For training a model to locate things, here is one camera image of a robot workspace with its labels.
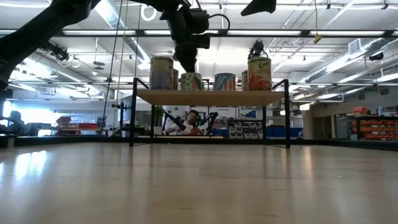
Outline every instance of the can label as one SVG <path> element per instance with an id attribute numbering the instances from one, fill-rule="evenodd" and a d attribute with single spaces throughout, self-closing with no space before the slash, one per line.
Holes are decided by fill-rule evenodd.
<path id="1" fill-rule="evenodd" d="M 248 71 L 242 72 L 242 91 L 248 91 Z"/>
<path id="2" fill-rule="evenodd" d="M 151 90 L 171 90 L 173 60 L 167 57 L 153 57 L 150 60 L 149 88 Z"/>
<path id="3" fill-rule="evenodd" d="M 178 70 L 173 68 L 173 90 L 178 90 Z"/>
<path id="4" fill-rule="evenodd" d="M 181 75 L 181 90 L 201 90 L 202 86 L 199 73 L 188 72 Z"/>
<path id="5" fill-rule="evenodd" d="M 236 75 L 232 73 L 220 73 L 215 75 L 213 84 L 215 91 L 235 91 L 236 90 Z"/>
<path id="6" fill-rule="evenodd" d="M 250 59 L 248 90 L 271 91 L 271 59 L 259 57 Z"/>

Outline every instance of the black metal frame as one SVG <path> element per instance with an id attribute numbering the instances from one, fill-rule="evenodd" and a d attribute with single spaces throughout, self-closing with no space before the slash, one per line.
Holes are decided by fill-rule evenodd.
<path id="1" fill-rule="evenodd" d="M 14 29 L 1 29 L 3 31 L 15 31 Z M 82 29 L 82 30 L 76 30 L 76 29 L 64 29 L 59 32 L 57 32 L 54 37 L 123 37 L 123 33 L 121 34 L 67 34 L 68 31 L 75 31 L 75 32 L 89 32 L 89 31 L 99 31 L 101 29 Z M 151 30 L 151 29 L 127 29 L 126 32 L 126 37 L 170 37 L 171 34 L 148 34 L 145 31 Z M 210 31 L 217 31 L 218 34 L 212 34 L 208 33 L 210 37 L 280 37 L 280 38 L 314 38 L 315 35 L 311 34 L 312 30 L 308 29 L 295 29 L 295 30 L 288 30 L 288 31 L 297 31 L 299 32 L 298 34 L 283 34 L 283 32 L 286 32 L 287 30 L 285 29 L 230 29 L 229 31 L 243 31 L 241 34 L 232 34 L 232 33 L 226 33 L 226 29 L 210 29 Z M 273 32 L 281 32 L 280 34 L 250 34 L 247 33 L 245 34 L 244 31 L 273 31 Z M 156 31 L 162 32 L 162 31 L 169 31 L 168 29 L 156 29 Z M 319 32 L 322 31 L 347 31 L 347 30 L 318 30 Z M 351 30 L 351 31 L 381 31 L 384 32 L 383 35 L 361 35 L 361 34 L 351 34 L 351 35 L 346 35 L 346 34 L 323 34 L 323 38 L 397 38 L 394 35 L 394 32 L 396 30 Z"/>
<path id="2" fill-rule="evenodd" d="M 152 105 L 152 116 L 151 116 L 151 122 L 150 122 L 150 138 L 148 139 L 139 139 L 134 137 L 135 133 L 135 127 L 134 124 L 136 122 L 136 104 L 137 104 L 137 85 L 140 83 L 147 89 L 149 87 L 142 82 L 139 78 L 134 78 L 133 82 L 133 93 L 132 93 L 132 101 L 131 101 L 131 118 L 130 118 L 130 146 L 133 146 L 134 143 L 161 143 L 161 142 L 173 142 L 173 143 L 187 143 L 187 142 L 198 142 L 197 139 L 162 139 L 162 138 L 154 138 L 154 114 L 155 114 L 155 105 Z M 263 134 L 262 134 L 262 139 L 259 141 L 253 141 L 252 143 L 256 144 L 285 144 L 286 149 L 290 149 L 291 145 L 291 140 L 290 140 L 290 98 L 289 98 L 289 80 L 285 79 L 276 84 L 275 86 L 272 87 L 273 90 L 275 90 L 278 86 L 284 86 L 284 96 L 285 96 L 285 131 L 286 131 L 286 139 L 267 139 L 266 138 L 266 119 L 267 119 L 267 108 L 265 106 L 262 107 L 262 128 L 263 128 Z M 215 139 L 215 138 L 209 138 L 209 139 L 201 139 L 199 142 L 212 142 L 213 144 L 237 144 L 239 142 L 240 144 L 251 144 L 248 143 L 247 141 L 243 141 L 245 139 Z"/>

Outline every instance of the person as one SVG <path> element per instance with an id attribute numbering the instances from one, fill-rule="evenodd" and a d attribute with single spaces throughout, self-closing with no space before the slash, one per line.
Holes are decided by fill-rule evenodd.
<path id="1" fill-rule="evenodd" d="M 18 111 L 11 111 L 10 118 L 16 121 L 20 126 L 20 130 L 15 133 L 16 136 L 23 136 L 25 131 L 25 122 L 21 120 L 22 116 L 21 113 Z M 18 124 L 13 122 L 10 126 L 5 127 L 4 125 L 0 125 L 0 133 L 4 131 L 16 131 L 18 129 Z"/>
<path id="2" fill-rule="evenodd" d="M 199 117 L 199 112 L 195 110 L 189 111 L 188 119 L 182 124 L 185 126 L 185 130 L 181 130 L 176 124 L 171 125 L 171 127 L 165 130 L 165 134 L 176 134 L 176 135 L 205 135 L 201 129 L 194 127 L 197 119 Z"/>

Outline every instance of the wooden floor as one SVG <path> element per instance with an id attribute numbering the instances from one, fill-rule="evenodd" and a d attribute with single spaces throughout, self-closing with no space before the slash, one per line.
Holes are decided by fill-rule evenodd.
<path id="1" fill-rule="evenodd" d="M 0 151 L 0 224 L 398 223 L 398 153 L 65 144 Z"/>

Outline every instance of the vent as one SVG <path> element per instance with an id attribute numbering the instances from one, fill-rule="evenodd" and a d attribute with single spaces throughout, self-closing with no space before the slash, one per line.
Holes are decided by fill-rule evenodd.
<path id="1" fill-rule="evenodd" d="M 361 39 L 356 39 L 348 44 L 348 52 L 350 55 L 361 51 Z"/>

